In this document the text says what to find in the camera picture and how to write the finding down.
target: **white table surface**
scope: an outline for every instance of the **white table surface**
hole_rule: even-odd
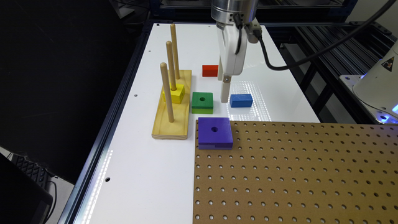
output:
[[[76,223],[191,223],[195,163],[195,120],[200,116],[232,120],[318,123],[290,71],[269,70],[260,44],[248,44],[244,70],[232,78],[232,93],[252,93],[252,108],[220,103],[221,82],[202,77],[202,65],[217,65],[214,25],[177,24],[181,70],[192,70],[192,92],[212,92],[213,114],[190,114],[187,140],[151,137],[162,79],[159,64],[167,62],[165,43],[170,24],[154,25],[129,97],[108,152],[100,161]],[[271,64],[285,65],[271,37],[263,30]]]

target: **wooden peg board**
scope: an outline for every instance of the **wooden peg board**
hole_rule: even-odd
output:
[[[194,224],[398,223],[398,126],[231,128],[231,151],[196,140]]]

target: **wooden base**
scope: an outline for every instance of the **wooden base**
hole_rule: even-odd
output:
[[[175,139],[184,140],[188,136],[188,116],[191,95],[191,70],[180,70],[180,79],[176,83],[185,86],[185,96],[181,104],[173,103],[174,122],[170,123],[167,116],[166,102],[163,101],[162,91],[160,92],[159,104],[152,130],[154,139]]]

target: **metal frame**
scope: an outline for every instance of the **metal frame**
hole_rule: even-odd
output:
[[[309,56],[342,38],[347,31],[355,29],[360,24],[360,22],[351,24],[284,24],[283,26],[269,24],[269,31],[271,35],[274,34],[276,44],[298,44],[304,54]],[[281,34],[285,35],[282,39],[279,38]],[[318,117],[329,98],[335,94],[357,123],[378,124],[352,92],[347,91],[339,76],[365,74],[394,45],[396,38],[378,23],[374,23],[357,37],[359,37],[358,40],[351,39],[331,52],[311,61],[310,68],[299,83],[305,93],[316,72],[326,82],[326,87],[312,105]]]
[[[98,161],[103,156],[105,149],[111,143],[114,131],[118,125],[121,113],[128,97],[128,91],[136,76],[143,51],[145,50],[150,31],[154,23],[170,23],[170,21],[147,21],[142,28],[142,34],[137,43],[137,47],[131,57],[129,66],[123,76],[122,82],[119,86],[118,92],[114,97],[112,105],[106,115],[106,119],[98,133],[96,141],[91,148],[90,154],[81,171],[81,174],[72,190],[68,202],[61,214],[58,223],[74,223],[79,209],[82,206],[83,199],[86,196],[86,191],[90,182],[93,180],[93,175],[98,165]]]
[[[341,6],[263,6],[257,7],[256,17],[261,22],[344,22],[358,0],[344,0]],[[164,6],[160,0],[150,0],[151,13],[158,19],[180,22],[212,22],[211,6]]]

